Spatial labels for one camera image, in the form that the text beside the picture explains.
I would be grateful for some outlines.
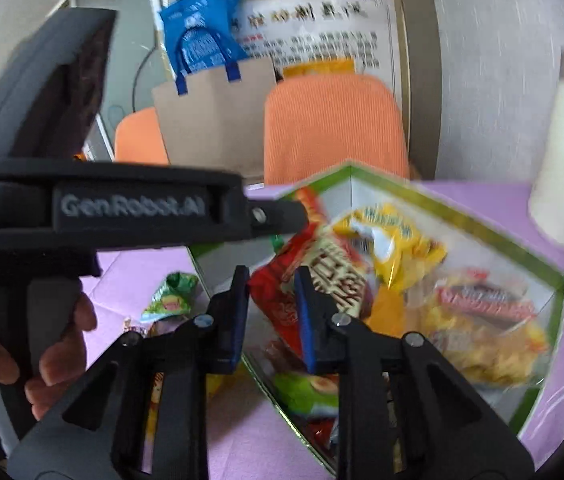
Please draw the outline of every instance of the screw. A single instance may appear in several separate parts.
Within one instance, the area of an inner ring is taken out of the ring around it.
[[[255,222],[258,224],[264,224],[267,221],[267,214],[264,213],[264,210],[260,207],[254,207],[252,209],[253,218]]]
[[[126,332],[122,335],[120,343],[122,346],[135,346],[142,340],[142,336],[133,331]]]
[[[419,332],[409,332],[406,334],[404,340],[407,344],[415,347],[422,346],[424,344],[424,336]]]
[[[200,314],[193,318],[193,323],[198,328],[209,328],[214,322],[213,316],[210,314]]]
[[[331,321],[335,326],[346,326],[351,323],[351,317],[344,312],[338,312],[331,316]]]

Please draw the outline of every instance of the orange chair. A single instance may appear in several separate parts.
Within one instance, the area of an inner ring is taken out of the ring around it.
[[[291,184],[353,159],[409,177],[401,113],[377,78],[318,74],[278,84],[264,115],[265,184]]]
[[[145,108],[122,119],[116,128],[114,150],[116,162],[168,165],[155,108]]]

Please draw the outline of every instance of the table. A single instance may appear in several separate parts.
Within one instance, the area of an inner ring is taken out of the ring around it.
[[[547,242],[526,214],[529,185],[425,182],[421,186],[456,208],[508,231],[564,270],[564,249]],[[280,190],[260,189],[251,194],[263,198]],[[168,272],[194,272],[184,248],[103,253],[100,262],[102,277],[84,280],[99,322],[98,329],[86,335],[89,363],[121,333],[124,317],[139,316]],[[329,478],[250,379],[218,394],[209,405],[208,424],[213,480]],[[543,394],[520,437],[537,466],[564,438],[564,330]]]

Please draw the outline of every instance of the poster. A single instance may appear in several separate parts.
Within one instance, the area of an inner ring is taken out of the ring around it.
[[[275,68],[350,57],[378,77],[402,107],[396,0],[245,0],[233,34],[251,57]]]

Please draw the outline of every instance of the yellow snack bag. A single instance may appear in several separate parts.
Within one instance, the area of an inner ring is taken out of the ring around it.
[[[426,237],[393,205],[354,210],[333,226],[336,234],[371,240],[373,266],[384,284],[401,292],[421,280],[446,256],[440,243]]]
[[[406,308],[402,294],[386,285],[380,286],[371,315],[364,322],[375,333],[402,337],[406,332]]]
[[[345,59],[330,59],[328,61],[300,63],[297,65],[286,66],[282,69],[284,79],[297,75],[347,73],[355,73],[355,63],[350,57]]]

